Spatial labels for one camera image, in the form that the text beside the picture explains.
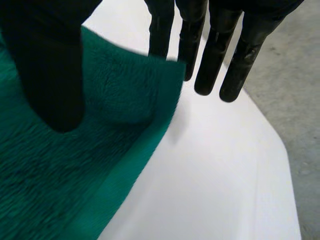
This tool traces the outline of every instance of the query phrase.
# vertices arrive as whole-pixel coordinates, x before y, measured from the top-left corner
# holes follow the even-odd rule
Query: black finger
[[[0,26],[30,107],[53,130],[65,133],[79,126],[85,111],[83,14],[61,24],[53,15],[62,12],[49,14],[44,4],[7,1],[0,8]]]
[[[207,0],[176,0],[176,5],[183,19],[178,61],[186,63],[185,81],[190,80],[194,72],[205,23],[207,2]]]
[[[166,58],[175,16],[174,0],[144,0],[152,16],[149,27],[149,55]]]
[[[194,85],[198,94],[211,93],[241,13],[210,3],[211,28]]]
[[[237,99],[262,44],[282,20],[244,14],[240,39],[219,93],[223,101]]]

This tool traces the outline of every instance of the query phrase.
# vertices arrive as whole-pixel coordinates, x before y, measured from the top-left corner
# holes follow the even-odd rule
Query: floor
[[[308,0],[288,15],[264,42],[245,83],[286,146],[303,240],[320,239],[319,12],[320,1]]]

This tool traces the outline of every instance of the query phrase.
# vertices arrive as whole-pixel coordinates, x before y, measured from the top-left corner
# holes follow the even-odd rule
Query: white surface
[[[148,52],[143,0],[104,1],[85,23],[101,36]],[[176,11],[169,55],[178,51]],[[204,49],[202,40],[199,49]],[[195,72],[200,64],[196,63]],[[172,123],[100,240],[299,240],[285,147],[247,94],[224,103],[184,84]]]

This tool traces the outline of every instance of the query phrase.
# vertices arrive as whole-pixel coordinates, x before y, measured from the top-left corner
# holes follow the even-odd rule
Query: green towel
[[[66,134],[30,109],[0,39],[0,240],[96,240],[174,114],[183,64],[82,35],[86,115]]]

